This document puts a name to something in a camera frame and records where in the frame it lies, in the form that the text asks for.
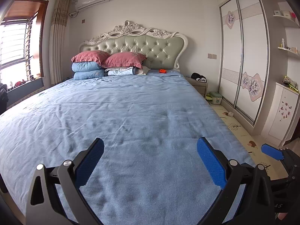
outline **storage box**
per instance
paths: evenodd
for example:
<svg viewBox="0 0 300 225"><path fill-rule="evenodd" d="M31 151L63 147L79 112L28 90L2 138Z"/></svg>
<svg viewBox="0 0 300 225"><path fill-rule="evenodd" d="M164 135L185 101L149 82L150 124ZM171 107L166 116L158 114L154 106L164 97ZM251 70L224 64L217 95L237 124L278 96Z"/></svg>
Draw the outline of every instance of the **storage box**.
<svg viewBox="0 0 300 225"><path fill-rule="evenodd" d="M274 10L275 15L283 16L282 12L280 10Z"/></svg>
<svg viewBox="0 0 300 225"><path fill-rule="evenodd" d="M222 95L218 92L210 92L210 97L212 98L212 104L221 104L222 101Z"/></svg>
<svg viewBox="0 0 300 225"><path fill-rule="evenodd" d="M287 19L292 19L291 12L290 11L282 11L283 16Z"/></svg>

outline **floor mat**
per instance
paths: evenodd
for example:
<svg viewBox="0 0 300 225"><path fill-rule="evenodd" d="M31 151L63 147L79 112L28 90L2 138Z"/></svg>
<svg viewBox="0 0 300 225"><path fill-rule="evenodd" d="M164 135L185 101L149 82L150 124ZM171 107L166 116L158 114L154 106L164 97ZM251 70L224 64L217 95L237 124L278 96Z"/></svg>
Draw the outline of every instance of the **floor mat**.
<svg viewBox="0 0 300 225"><path fill-rule="evenodd" d="M254 142L254 139L242 127L242 125L234 117L228 116L228 111L223 106L211 105L211 107L215 110L218 116L224 121L224 123L229 127L229 129L235 135L235 137L245 147L245 149L248 151L255 164L264 165L267 170L267 174L269 175L271 180L278 179L278 175L276 174L273 166L271 165L271 162L269 161L269 157L266 154L261 152L260 148Z"/></svg>

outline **cable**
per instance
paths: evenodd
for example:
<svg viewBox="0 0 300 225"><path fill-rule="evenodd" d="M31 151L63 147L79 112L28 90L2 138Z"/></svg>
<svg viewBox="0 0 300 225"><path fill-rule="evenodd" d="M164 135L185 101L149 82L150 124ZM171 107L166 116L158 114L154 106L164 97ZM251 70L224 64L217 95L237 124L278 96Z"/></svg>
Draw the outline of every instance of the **cable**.
<svg viewBox="0 0 300 225"><path fill-rule="evenodd" d="M79 13L79 12L77 12L77 14L76 14L76 16L75 16L75 17L72 17L72 16L70 16L70 14L71 14L71 13L69 13L69 16L70 16L70 18L74 19L74 18L76 18L76 17L77 17L78 13Z"/></svg>

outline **blue bedsheet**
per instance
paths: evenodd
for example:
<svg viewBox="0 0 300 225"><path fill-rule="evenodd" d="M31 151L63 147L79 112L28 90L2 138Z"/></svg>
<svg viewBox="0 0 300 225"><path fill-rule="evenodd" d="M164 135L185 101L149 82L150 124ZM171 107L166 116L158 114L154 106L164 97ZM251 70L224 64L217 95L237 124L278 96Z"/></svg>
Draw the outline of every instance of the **blue bedsheet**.
<svg viewBox="0 0 300 225"><path fill-rule="evenodd" d="M99 137L104 154L80 190L105 225L194 225L220 191L197 153L202 136L254 164L177 72L71 79L0 116L0 173L25 213L36 166L58 166Z"/></svg>

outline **folded blanket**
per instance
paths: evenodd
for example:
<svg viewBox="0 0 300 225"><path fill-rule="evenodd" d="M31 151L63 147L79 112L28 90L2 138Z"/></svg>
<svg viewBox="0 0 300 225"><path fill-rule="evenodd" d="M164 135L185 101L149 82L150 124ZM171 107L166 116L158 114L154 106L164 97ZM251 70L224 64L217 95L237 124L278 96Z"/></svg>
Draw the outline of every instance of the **folded blanket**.
<svg viewBox="0 0 300 225"><path fill-rule="evenodd" d="M89 72L100 68L101 66L96 62L80 62L72 64L73 72Z"/></svg>
<svg viewBox="0 0 300 225"><path fill-rule="evenodd" d="M74 74L74 80L88 80L88 79L94 79L94 78L101 78L104 77L104 69L98 69L90 72L76 72Z"/></svg>
<svg viewBox="0 0 300 225"><path fill-rule="evenodd" d="M123 76L123 75L135 75L137 68L131 67L127 70L109 70L108 76Z"/></svg>
<svg viewBox="0 0 300 225"><path fill-rule="evenodd" d="M106 72L108 72L110 70L126 71L131 68L133 68L133 67L115 67L115 68L107 68L105 71Z"/></svg>

